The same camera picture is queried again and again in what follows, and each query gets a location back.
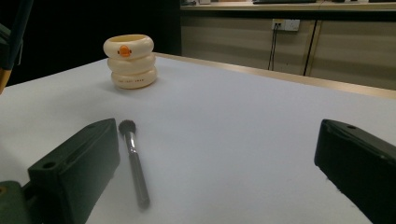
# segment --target stacked ring container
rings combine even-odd
[[[145,87],[157,79],[154,43],[147,35],[118,35],[106,40],[111,80],[122,89]]]

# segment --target stack of rings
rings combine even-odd
[[[111,80],[123,89],[136,89],[157,78],[154,43],[147,35],[118,35],[106,40],[103,50]]]

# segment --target white table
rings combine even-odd
[[[161,54],[156,66],[139,90],[115,88],[106,60],[7,87],[0,181],[26,184],[90,123],[132,119],[151,206],[138,209],[119,137],[120,166],[87,223],[370,223],[314,164],[318,131],[335,119],[395,145],[394,91]]]

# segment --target orange logo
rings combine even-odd
[[[125,45],[122,45],[120,47],[119,55],[121,57],[124,57],[124,58],[129,57],[131,55],[131,53],[132,53],[132,51],[130,49],[128,49],[128,47],[126,47]]]

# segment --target silver ferrule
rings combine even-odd
[[[129,153],[136,153],[136,147],[134,146],[134,133],[125,134],[126,147]]]

